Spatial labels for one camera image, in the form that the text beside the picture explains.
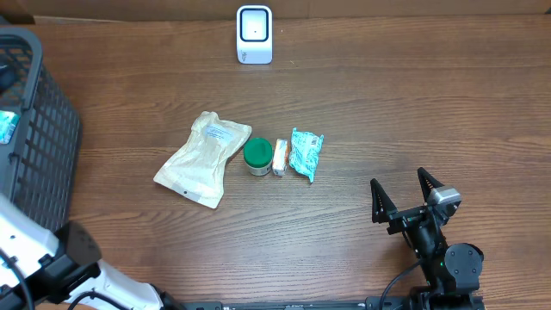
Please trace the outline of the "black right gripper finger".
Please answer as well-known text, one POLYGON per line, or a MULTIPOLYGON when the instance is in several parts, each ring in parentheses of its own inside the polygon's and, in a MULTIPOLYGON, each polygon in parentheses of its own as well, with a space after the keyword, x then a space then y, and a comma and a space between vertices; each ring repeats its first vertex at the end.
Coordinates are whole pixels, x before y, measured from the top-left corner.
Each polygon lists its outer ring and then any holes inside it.
POLYGON ((397 208, 375 178, 370 181, 370 188, 372 195, 372 221, 379 224, 389 222, 392 216, 397 213, 397 208))
POLYGON ((437 181, 425 168, 417 170, 418 180, 426 203, 439 203, 442 200, 440 190, 443 184, 437 181))

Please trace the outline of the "green wet wipes pack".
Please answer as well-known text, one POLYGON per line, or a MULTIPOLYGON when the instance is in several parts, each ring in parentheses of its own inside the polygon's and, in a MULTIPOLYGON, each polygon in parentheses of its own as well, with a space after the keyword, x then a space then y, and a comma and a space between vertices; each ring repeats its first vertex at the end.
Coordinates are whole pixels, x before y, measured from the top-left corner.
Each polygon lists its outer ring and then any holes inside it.
POLYGON ((297 173, 307 177, 310 183, 314 182, 324 137, 323 134, 318 136, 298 131, 296 127, 291 135, 289 164, 297 173))

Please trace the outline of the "orange Kleenex tissue pack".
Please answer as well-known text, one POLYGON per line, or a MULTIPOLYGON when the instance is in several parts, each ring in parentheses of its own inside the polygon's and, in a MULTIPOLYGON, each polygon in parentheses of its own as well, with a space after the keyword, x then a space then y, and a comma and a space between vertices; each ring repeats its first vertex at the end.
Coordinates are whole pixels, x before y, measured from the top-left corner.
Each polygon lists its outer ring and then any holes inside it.
POLYGON ((278 139, 272 160, 272 171, 276 176, 283 177, 288 168, 289 143, 287 139, 278 139))

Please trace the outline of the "green lid jar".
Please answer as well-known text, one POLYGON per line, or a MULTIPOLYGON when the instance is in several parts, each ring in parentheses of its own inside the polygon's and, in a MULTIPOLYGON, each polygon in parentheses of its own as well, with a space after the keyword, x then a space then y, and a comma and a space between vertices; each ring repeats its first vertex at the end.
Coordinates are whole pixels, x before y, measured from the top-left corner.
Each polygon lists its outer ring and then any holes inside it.
POLYGON ((244 160, 253 176, 260 177, 270 173, 272 159, 272 146, 266 139, 254 138, 245 143, 244 160))

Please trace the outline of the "beige paper pouch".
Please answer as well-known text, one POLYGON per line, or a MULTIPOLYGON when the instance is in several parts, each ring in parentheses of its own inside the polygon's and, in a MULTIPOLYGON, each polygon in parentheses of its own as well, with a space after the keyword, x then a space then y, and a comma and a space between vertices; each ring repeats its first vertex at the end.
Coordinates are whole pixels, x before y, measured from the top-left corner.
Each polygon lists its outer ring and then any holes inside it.
POLYGON ((250 138, 252 127, 221 120, 204 111, 194 121, 187 142, 160 168, 153 181, 211 209, 224 195, 227 160, 250 138))

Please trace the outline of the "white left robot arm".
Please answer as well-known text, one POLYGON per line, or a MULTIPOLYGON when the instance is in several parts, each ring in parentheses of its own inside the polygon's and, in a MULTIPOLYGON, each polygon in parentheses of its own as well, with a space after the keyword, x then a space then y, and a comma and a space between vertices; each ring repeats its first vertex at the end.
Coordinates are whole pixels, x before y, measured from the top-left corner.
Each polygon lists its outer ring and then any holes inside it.
POLYGON ((94 309, 170 310, 184 305, 137 282, 102 259, 76 221, 51 232, 1 196, 1 310, 34 309, 44 301, 94 309))

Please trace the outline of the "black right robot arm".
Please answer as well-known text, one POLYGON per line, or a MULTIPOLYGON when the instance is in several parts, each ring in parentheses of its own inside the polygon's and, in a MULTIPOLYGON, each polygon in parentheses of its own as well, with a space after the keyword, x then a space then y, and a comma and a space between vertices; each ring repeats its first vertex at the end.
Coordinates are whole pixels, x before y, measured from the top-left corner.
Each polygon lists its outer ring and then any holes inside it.
POLYGON ((483 299, 473 292, 480 288, 484 253, 475 245, 449 245, 442 227, 456 213, 461 194, 437 181, 426 169, 418 168, 424 204, 399 211, 380 183, 370 181, 372 221, 387 223, 387 233, 401 234, 414 251, 417 262, 398 274, 384 289, 378 301, 366 304, 378 309, 483 309, 483 299), (420 268, 426 284, 414 287, 404 297, 389 297, 395 283, 420 268))

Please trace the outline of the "white barcode scanner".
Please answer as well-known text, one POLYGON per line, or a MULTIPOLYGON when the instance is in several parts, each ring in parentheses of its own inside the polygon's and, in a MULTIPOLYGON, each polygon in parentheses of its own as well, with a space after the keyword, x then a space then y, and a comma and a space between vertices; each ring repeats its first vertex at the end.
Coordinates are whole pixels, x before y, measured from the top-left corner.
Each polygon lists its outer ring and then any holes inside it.
POLYGON ((267 65, 273 58, 273 15, 266 5, 248 4, 236 13, 238 61, 244 65, 267 65))

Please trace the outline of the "dark grey plastic basket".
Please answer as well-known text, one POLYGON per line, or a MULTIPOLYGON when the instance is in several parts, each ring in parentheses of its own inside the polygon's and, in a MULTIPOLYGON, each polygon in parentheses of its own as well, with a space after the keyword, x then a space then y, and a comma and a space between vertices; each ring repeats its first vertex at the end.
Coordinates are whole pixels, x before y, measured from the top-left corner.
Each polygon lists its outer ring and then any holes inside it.
POLYGON ((40 40, 25 28, 1 30, 1 110, 20 116, 1 145, 1 192, 56 231, 68 219, 82 123, 44 66, 40 40))

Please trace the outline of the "teal packet in basket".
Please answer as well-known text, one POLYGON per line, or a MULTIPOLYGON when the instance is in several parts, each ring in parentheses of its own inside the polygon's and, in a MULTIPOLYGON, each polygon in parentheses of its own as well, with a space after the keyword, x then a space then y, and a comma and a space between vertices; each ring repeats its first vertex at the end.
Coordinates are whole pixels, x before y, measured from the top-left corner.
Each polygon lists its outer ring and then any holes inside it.
POLYGON ((0 144, 7 145, 15 132, 20 116, 12 111, 0 111, 0 144))

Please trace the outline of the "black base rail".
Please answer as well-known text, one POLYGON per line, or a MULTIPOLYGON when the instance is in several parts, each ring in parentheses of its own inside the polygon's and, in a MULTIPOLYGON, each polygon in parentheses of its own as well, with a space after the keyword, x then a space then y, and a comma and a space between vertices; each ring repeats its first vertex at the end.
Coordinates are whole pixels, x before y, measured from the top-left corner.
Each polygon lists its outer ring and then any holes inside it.
POLYGON ((222 303, 219 301, 184 302, 182 306, 188 310, 405 310, 405 309, 486 309, 481 297, 455 299, 444 302, 444 298, 436 298, 430 306, 410 306, 406 297, 386 297, 380 307, 380 297, 370 296, 363 301, 287 301, 258 303, 222 303))

